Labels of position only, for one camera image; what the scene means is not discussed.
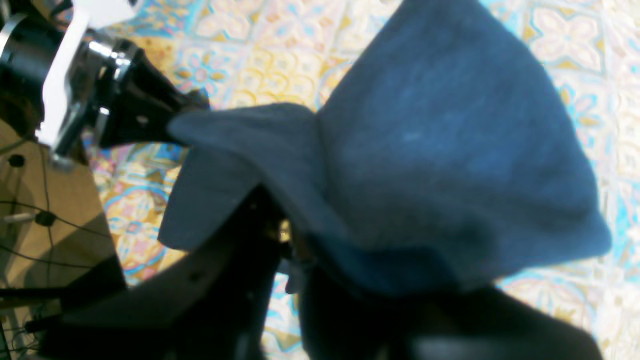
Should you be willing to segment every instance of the wire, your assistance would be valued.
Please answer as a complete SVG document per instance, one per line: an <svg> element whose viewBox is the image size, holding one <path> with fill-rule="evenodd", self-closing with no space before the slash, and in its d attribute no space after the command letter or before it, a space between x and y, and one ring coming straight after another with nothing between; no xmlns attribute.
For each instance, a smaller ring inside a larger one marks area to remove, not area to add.
<svg viewBox="0 0 640 360"><path fill-rule="evenodd" d="M38 206L29 205L29 204L25 204L25 203L17 202L17 201L0 200L0 204L20 205L20 206L24 206L25 208L29 208L29 209L34 209L34 210L38 210L38 211L46 211L45 209L39 208ZM76 224L74 224L72 222L69 222L68 220L60 218L58 216L56 216L56 220L58 220L60 222L63 222L65 224L69 225L69 226L75 227L78 230L86 231L87 233L91 233L91 234L95 234L95 235L98 235L98 236L102 236L103 238L111 239L111 235L106 235L106 234L102 234L100 231L87 229L86 227L82 227L80 225L76 225Z"/></svg>
<svg viewBox="0 0 640 360"><path fill-rule="evenodd" d="M0 155L4 155L4 154L6 154L7 152L10 152L10 151L12 151L12 150L14 150L14 149L16 149L16 148L20 147L22 144L26 143L27 141L29 141L29 140L28 140L28 139L26 139L26 138L23 138L23 139L20 139L20 140L19 140L19 141L17 141L17 142L14 142L14 143L12 143L12 144L9 144L9 145L7 145L7 146L0 147Z"/></svg>
<svg viewBox="0 0 640 360"><path fill-rule="evenodd" d="M45 154L42 147L40 147L40 163L42 164L42 181L44 183L44 197L47 201L47 212L51 213L51 200L49 198L49 183L47 182L47 164L45 161ZM47 226L47 234L49 235L49 245L51 250L49 251L49 261L47 262L47 287L51 286L51 261L53 260L53 251L55 245L53 244L53 236L51 235L51 225Z"/></svg>
<svg viewBox="0 0 640 360"><path fill-rule="evenodd" d="M28 350L38 350L38 348L34 347L34 345L37 345L38 341L33 338L33 340L31 340L31 342L28 345L24 345L23 347L19 348L15 346L15 340L18 338L18 336L20 335L26 335L27 332L25 330L16 332L13 335L13 338L11 340L11 349L7 349L9 352L19 352L20 354L18 355L19 359L22 358L22 356L24 355L25 352L27 352Z"/></svg>
<svg viewBox="0 0 640 360"><path fill-rule="evenodd" d="M78 268L78 269L92 269L92 268L95 267L95 266L89 266L89 265L75 265L75 264L60 263L58 261L48 261L48 260L38 259L38 258L34 258L32 256L21 254L21 253L13 250L11 248L8 248L8 247L6 247L4 245L0 245L0 249L2 249L4 251L7 251L7 252L10 252L13 255L19 256L21 258L24 258L24 259L27 259L27 260L32 260L32 261L37 261L39 263L48 263L48 264L56 265L56 266L63 266L63 267L67 267L67 268Z"/></svg>

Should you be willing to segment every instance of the blue cloth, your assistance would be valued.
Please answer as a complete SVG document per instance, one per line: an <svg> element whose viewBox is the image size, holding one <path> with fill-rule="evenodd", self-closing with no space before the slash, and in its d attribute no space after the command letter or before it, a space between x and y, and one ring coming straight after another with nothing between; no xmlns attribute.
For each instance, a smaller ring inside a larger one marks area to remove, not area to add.
<svg viewBox="0 0 640 360"><path fill-rule="evenodd" d="M552 83L476 0L405 0L317 114L189 113L170 131L194 148L161 228L171 247L198 246L258 184L323 268L389 297L611 245Z"/></svg>

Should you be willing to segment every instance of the patterned surface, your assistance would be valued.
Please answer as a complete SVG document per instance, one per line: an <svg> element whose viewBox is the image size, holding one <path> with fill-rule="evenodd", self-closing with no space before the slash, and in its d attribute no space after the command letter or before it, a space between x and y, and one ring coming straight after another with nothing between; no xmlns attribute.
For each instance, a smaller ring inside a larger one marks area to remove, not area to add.
<svg viewBox="0 0 640 360"><path fill-rule="evenodd" d="M598 173L614 232L601 258L524 271L501 286L581 326L609 360L640 359L640 6L634 0L482 0L546 66ZM114 28L148 50L180 89L216 108L293 101L317 108L399 0L152 0ZM156 242L185 153L135 145L93 153L127 278L137 284L182 254ZM274 286L264 344L306 358L286 277Z"/></svg>

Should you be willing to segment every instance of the floral pattern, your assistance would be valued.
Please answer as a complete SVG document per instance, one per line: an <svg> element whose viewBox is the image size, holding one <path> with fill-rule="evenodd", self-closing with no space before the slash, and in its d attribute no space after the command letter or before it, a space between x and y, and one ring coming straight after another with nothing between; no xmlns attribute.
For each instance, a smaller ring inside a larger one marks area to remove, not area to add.
<svg viewBox="0 0 640 360"><path fill-rule="evenodd" d="M523 30L523 0L480 0L489 11L514 35L520 37Z"/></svg>
<svg viewBox="0 0 640 360"><path fill-rule="evenodd" d="M640 184L618 183L618 214L612 251L614 278L640 283Z"/></svg>
<svg viewBox="0 0 640 360"><path fill-rule="evenodd" d="M183 35L194 21L189 6L193 0L145 0L145 5L132 21L113 26L119 35L175 37Z"/></svg>
<svg viewBox="0 0 640 360"><path fill-rule="evenodd" d="M340 20L335 50L361 53L389 20L402 1L347 1L346 12Z"/></svg>
<svg viewBox="0 0 640 360"><path fill-rule="evenodd" d="M226 42L249 38L260 16L264 0L211 0L200 14L194 34Z"/></svg>
<svg viewBox="0 0 640 360"><path fill-rule="evenodd" d="M533 271L503 281L500 286L515 298L560 320L593 332L604 289L585 279L569 280Z"/></svg>
<svg viewBox="0 0 640 360"><path fill-rule="evenodd" d="M618 173L640 181L640 102L638 92L618 90L616 118L618 120Z"/></svg>
<svg viewBox="0 0 640 360"><path fill-rule="evenodd" d="M272 0L256 31L261 46L309 49L325 53L337 28L340 0Z"/></svg>
<svg viewBox="0 0 640 360"><path fill-rule="evenodd" d="M532 9L525 39L549 67L604 71L604 38L597 17L569 8L537 6Z"/></svg>
<svg viewBox="0 0 640 360"><path fill-rule="evenodd" d="M355 61L355 56L333 55L324 62L324 66L320 71L316 108L320 108L326 103L333 89L338 86Z"/></svg>
<svg viewBox="0 0 640 360"><path fill-rule="evenodd" d="M211 106L221 108L229 101L234 75L247 48L234 44L189 46L180 53L179 67L173 71L178 89L204 89Z"/></svg>
<svg viewBox="0 0 640 360"><path fill-rule="evenodd" d="M606 82L589 74L554 71L552 75L582 148L599 174L609 174L615 156L615 125Z"/></svg>
<svg viewBox="0 0 640 360"><path fill-rule="evenodd" d="M256 48L237 75L231 107L273 102L294 102L313 106L320 56L306 51Z"/></svg>

